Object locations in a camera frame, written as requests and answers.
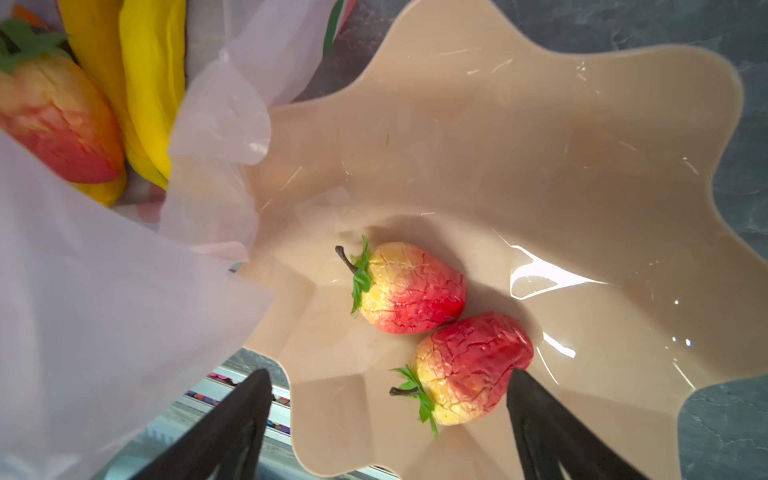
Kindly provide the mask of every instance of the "dark stone countertop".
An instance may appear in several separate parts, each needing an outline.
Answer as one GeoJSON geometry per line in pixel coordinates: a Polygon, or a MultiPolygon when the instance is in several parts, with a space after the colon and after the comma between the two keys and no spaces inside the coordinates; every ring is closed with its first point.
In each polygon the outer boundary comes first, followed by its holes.
{"type": "MultiPolygon", "coordinates": [[[[768,0],[495,0],[531,40],[567,53],[661,43],[699,45],[733,62],[746,99],[714,179],[725,221],[768,258],[768,0]]],[[[298,100],[331,94],[365,68],[406,0],[359,0],[331,52],[298,100]]],[[[265,359],[241,350],[228,362],[265,359]]],[[[270,362],[278,383],[285,375],[270,362]]],[[[678,421],[685,480],[768,479],[768,376],[695,392],[678,421]]]]}

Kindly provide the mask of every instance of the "white plastic bag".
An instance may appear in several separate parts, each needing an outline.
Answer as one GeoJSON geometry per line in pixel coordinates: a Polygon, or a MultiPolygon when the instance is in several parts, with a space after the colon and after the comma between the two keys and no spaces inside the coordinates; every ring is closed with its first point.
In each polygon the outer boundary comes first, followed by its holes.
{"type": "Polygon", "coordinates": [[[270,295],[0,132],[0,478],[90,478],[235,352],[270,295]]]}
{"type": "Polygon", "coordinates": [[[269,148],[267,108],[293,100],[317,69],[335,3],[227,0],[223,11],[219,2],[190,4],[190,18],[210,29],[191,32],[190,49],[205,51],[200,38],[216,43],[221,29],[226,44],[189,85],[176,117],[162,235],[197,251],[247,259],[258,219],[240,166],[257,163],[269,148]]]}

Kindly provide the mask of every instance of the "beige bowl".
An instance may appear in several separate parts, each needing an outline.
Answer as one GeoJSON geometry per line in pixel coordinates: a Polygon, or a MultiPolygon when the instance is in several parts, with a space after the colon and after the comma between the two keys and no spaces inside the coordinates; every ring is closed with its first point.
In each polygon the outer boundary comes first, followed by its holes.
{"type": "Polygon", "coordinates": [[[349,315],[333,248],[365,234],[464,272],[466,315],[519,318],[530,373],[645,475],[679,478],[683,401],[768,366],[768,268],[710,188],[742,100],[699,48],[560,55],[488,0],[421,0],[355,83],[273,111],[241,271],[276,299],[245,347],[288,374],[301,463],[522,475],[503,401],[433,439],[415,400],[387,394],[423,336],[349,315]]]}

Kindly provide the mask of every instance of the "red and yellow strawberry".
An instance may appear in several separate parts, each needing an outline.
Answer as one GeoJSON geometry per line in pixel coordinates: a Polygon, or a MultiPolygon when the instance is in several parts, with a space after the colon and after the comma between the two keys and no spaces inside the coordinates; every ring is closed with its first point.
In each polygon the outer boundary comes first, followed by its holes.
{"type": "Polygon", "coordinates": [[[467,280],[440,259],[412,243],[383,243],[350,262],[355,273],[353,310],[387,333],[421,333],[458,319],[467,300],[467,280]]]}
{"type": "Polygon", "coordinates": [[[78,184],[119,179],[120,130],[96,85],[58,48],[65,34],[35,34],[20,18],[0,25],[0,127],[56,174],[78,184]]]}
{"type": "Polygon", "coordinates": [[[450,323],[416,347],[413,367],[390,395],[415,396],[422,422],[456,425],[493,410],[507,392],[514,369],[527,369],[533,345],[520,323],[500,313],[483,313],[450,323]]]}

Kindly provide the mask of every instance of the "fruit bowl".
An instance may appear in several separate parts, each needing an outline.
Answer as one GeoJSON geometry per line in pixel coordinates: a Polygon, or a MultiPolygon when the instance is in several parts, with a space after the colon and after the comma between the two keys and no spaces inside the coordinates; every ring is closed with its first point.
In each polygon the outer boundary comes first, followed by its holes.
{"type": "Polygon", "coordinates": [[[388,395],[425,334],[349,314],[334,246],[364,234],[463,272],[465,316],[520,320],[547,390],[649,478],[679,478],[683,401],[768,370],[768,265],[711,195],[742,102],[699,48],[561,55],[489,0],[417,0],[353,84],[272,111],[240,272],[275,301],[245,347],[286,370],[302,465],[522,477],[504,400],[435,439],[388,395]]]}

